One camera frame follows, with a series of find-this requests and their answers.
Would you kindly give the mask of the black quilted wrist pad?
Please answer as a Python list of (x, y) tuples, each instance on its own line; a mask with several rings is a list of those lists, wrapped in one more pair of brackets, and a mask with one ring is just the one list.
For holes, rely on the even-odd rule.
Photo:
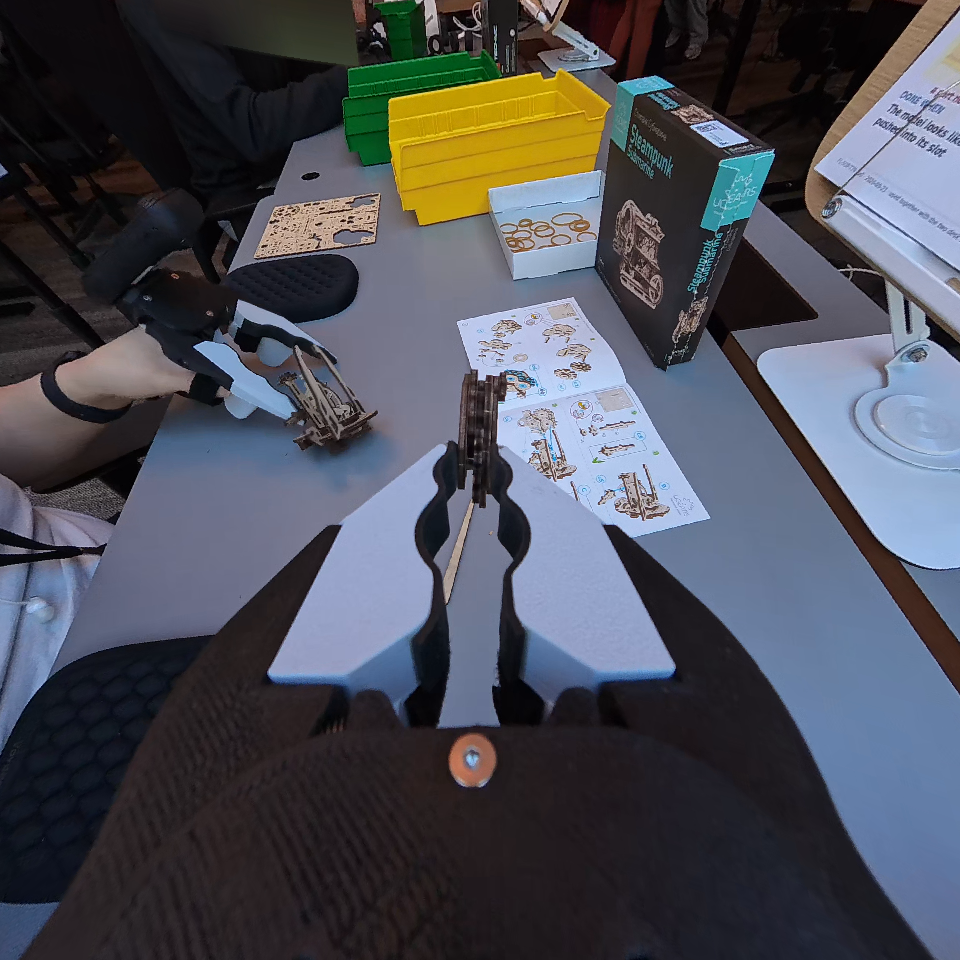
[(303, 324), (349, 308), (357, 296), (359, 273), (349, 258), (311, 254), (250, 263), (227, 274), (222, 285), (246, 303)]
[(1, 759), (1, 900), (58, 902), (101, 831), (129, 764), (210, 637), (131, 644), (56, 672)]

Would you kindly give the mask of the yellow plastic bin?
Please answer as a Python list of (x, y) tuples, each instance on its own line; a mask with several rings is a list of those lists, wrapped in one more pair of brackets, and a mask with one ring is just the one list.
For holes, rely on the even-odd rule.
[(389, 102), (391, 165), (420, 225), (488, 212), (491, 189), (594, 170), (610, 104), (561, 70)]

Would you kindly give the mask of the dark wooden gear stack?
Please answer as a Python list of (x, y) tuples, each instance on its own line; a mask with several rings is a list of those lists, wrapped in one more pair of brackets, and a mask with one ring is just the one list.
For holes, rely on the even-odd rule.
[(472, 501), (481, 508), (491, 489), (491, 461), (498, 451), (498, 406), (506, 399), (508, 379), (504, 371), (482, 379), (471, 370), (462, 381), (458, 440), (458, 488), (467, 486), (472, 473)]

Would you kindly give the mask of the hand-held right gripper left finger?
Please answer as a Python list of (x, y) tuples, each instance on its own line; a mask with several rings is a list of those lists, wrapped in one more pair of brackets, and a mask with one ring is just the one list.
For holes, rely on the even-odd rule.
[(342, 522), (272, 682), (379, 690), (411, 726), (438, 725), (450, 631), (435, 558), (457, 487), (458, 446), (438, 445)]

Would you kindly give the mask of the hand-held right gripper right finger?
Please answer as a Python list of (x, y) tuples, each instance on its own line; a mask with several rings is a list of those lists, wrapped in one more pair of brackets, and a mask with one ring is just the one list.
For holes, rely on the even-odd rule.
[(491, 456), (503, 582), (494, 705), (534, 725), (570, 689), (672, 677), (676, 670), (608, 529), (508, 448)]

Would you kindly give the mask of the wooden model frame with arms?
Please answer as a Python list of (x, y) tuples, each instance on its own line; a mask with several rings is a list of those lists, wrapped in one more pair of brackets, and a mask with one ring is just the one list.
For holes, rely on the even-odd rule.
[(289, 392), (296, 408), (287, 425), (304, 426), (294, 440), (302, 450), (310, 446), (342, 448), (371, 428), (378, 411), (364, 408), (329, 354), (322, 348), (318, 350), (320, 365), (331, 382), (318, 379), (299, 346), (294, 347), (294, 359), (297, 371), (283, 374), (279, 384)]

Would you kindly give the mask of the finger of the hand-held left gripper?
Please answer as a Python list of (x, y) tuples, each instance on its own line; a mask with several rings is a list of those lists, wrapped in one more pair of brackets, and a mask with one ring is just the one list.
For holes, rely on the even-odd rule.
[(234, 349), (225, 342), (200, 342), (195, 352), (212, 366), (211, 378), (227, 390), (224, 405), (235, 419), (246, 419), (256, 410), (266, 411), (282, 421), (297, 413), (291, 398), (265, 378), (249, 370)]
[(262, 307), (239, 300), (231, 338), (240, 352), (256, 354), (263, 364), (284, 364), (299, 347), (305, 355), (337, 364), (336, 356), (298, 325)]

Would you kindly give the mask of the black wristband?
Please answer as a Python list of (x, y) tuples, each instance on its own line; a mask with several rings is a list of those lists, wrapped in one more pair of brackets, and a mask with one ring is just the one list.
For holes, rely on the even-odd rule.
[(46, 400), (56, 410), (66, 416), (83, 423), (104, 426), (114, 423), (124, 417), (134, 404), (116, 409), (103, 409), (95, 406), (78, 403), (69, 398), (57, 381), (57, 371), (61, 366), (85, 358), (88, 354), (82, 351), (67, 351), (61, 354), (41, 375), (40, 387)]

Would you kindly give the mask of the large green plastic bin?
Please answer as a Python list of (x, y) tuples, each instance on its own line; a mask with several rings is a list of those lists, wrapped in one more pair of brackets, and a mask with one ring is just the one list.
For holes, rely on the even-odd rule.
[(349, 95), (342, 102), (345, 141), (361, 162), (391, 162), (389, 101), (434, 90), (500, 79), (497, 63), (487, 52), (431, 55), (351, 68)]

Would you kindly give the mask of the narrow black box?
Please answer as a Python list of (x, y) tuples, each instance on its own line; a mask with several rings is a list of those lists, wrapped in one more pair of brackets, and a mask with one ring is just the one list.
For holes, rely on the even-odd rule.
[(504, 78), (518, 74), (518, 33), (520, 4), (518, 1), (481, 1), (483, 47), (496, 63)]

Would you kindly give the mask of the distant white document stand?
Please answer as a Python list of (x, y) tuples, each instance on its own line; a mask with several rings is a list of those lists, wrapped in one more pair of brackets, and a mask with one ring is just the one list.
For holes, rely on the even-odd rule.
[(617, 61), (581, 32), (564, 23), (569, 1), (519, 1), (527, 16), (561, 46), (540, 51), (537, 56), (553, 72), (587, 71), (613, 67)]

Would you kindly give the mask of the thin wooden stick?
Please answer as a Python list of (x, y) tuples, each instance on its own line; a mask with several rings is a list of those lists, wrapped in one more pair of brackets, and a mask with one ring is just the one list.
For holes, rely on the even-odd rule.
[(462, 556), (466, 547), (467, 537), (473, 520), (474, 507), (474, 501), (470, 500), (467, 504), (459, 533), (457, 534), (450, 559), (442, 577), (443, 600), (446, 605), (450, 604), (451, 595), (454, 590)]

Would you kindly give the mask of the white cardboard tray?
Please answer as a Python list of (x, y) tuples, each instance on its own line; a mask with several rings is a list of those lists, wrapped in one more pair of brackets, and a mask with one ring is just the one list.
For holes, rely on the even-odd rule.
[[(604, 192), (604, 173), (594, 171), (488, 191), (489, 215), (494, 222), (510, 272), (515, 280), (549, 277), (565, 271), (594, 268)], [(569, 246), (510, 251), (500, 226), (522, 217), (546, 220), (556, 213), (578, 212), (592, 224), (597, 240)]]

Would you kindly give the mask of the pile of rubber bands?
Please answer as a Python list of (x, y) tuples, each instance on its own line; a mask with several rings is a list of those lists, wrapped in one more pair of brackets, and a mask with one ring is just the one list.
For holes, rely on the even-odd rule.
[(520, 254), (596, 241), (592, 226), (578, 212), (560, 212), (546, 220), (521, 217), (516, 222), (504, 222), (499, 230), (507, 249)]

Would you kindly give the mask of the open instruction booklet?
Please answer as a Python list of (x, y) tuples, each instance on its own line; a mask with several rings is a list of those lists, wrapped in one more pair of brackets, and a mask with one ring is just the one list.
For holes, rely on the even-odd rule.
[(710, 515), (573, 298), (459, 322), (482, 378), (501, 374), (498, 442), (636, 538)]

